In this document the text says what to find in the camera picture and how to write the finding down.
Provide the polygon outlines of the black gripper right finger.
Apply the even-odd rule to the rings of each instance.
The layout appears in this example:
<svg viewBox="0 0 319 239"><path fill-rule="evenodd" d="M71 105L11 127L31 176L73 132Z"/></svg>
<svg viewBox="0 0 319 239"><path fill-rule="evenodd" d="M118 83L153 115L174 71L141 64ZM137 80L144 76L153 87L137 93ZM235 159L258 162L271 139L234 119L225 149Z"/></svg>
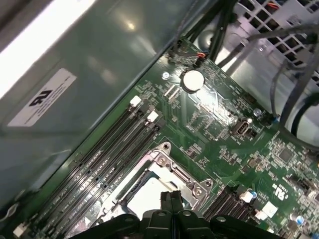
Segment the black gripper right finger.
<svg viewBox="0 0 319 239"><path fill-rule="evenodd" d="M172 192L172 208L182 239L272 239L273 234L230 216L217 215L210 221L182 205L181 192Z"/></svg>

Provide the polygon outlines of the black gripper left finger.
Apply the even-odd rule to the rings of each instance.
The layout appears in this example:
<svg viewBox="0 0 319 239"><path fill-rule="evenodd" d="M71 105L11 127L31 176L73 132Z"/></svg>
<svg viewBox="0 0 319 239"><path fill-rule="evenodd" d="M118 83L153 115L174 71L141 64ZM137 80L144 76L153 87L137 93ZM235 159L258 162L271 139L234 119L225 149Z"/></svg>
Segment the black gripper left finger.
<svg viewBox="0 0 319 239"><path fill-rule="evenodd" d="M171 233L172 193L162 192L160 209L144 213L140 220L122 214L87 230L88 239L165 239Z"/></svg>

